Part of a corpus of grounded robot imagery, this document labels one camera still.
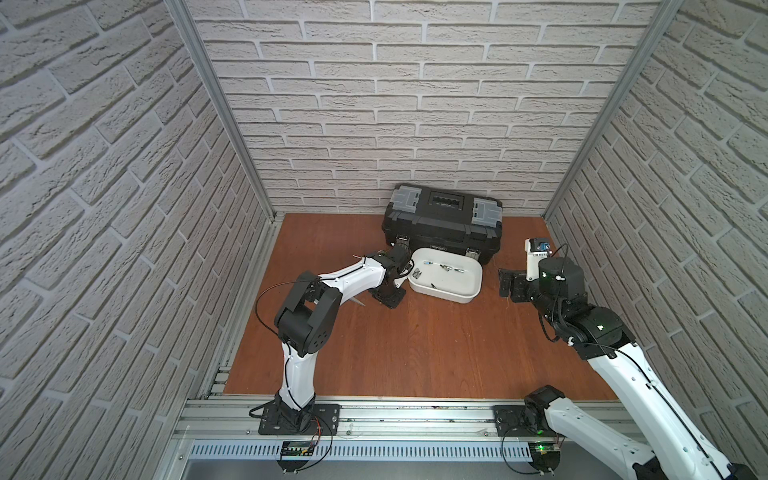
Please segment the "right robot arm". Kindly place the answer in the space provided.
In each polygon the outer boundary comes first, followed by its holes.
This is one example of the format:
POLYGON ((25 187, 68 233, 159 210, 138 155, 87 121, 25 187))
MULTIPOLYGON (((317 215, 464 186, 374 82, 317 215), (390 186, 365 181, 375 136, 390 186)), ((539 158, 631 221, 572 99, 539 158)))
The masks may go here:
POLYGON ((623 479, 753 479, 684 412, 617 313, 587 299, 582 269, 566 257, 530 255, 537 272, 501 270, 500 294, 529 303, 544 331, 571 347, 616 394, 645 440, 637 442, 545 385, 524 399, 524 426, 577 443, 623 479))

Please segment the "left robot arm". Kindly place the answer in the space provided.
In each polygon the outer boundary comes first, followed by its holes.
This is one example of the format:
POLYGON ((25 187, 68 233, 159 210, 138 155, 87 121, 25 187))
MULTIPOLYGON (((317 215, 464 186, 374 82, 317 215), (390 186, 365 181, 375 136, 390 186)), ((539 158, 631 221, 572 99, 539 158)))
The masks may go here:
POLYGON ((270 433, 302 434, 322 424, 314 414, 314 372, 317 354, 332 334, 341 305, 368 291, 384 306, 396 308, 405 296, 402 282, 412 268, 411 251, 396 244, 332 273, 304 272, 293 282, 275 317, 284 373, 274 399, 276 425, 268 429, 270 433))

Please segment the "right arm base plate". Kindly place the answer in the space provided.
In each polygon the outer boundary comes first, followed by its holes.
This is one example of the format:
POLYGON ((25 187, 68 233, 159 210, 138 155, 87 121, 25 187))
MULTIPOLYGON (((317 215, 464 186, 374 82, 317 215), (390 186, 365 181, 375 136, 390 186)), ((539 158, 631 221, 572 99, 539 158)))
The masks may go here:
POLYGON ((494 405, 491 410, 499 437, 563 438, 550 427, 543 410, 525 405, 494 405))

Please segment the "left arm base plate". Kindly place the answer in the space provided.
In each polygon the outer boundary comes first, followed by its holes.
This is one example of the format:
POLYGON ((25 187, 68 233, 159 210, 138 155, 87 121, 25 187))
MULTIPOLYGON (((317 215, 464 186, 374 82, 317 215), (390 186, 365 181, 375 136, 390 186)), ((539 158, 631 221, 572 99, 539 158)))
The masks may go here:
POLYGON ((265 436, 335 436, 340 410, 341 405, 334 403, 314 403, 309 409, 300 411, 271 401, 260 413, 258 433, 265 436))

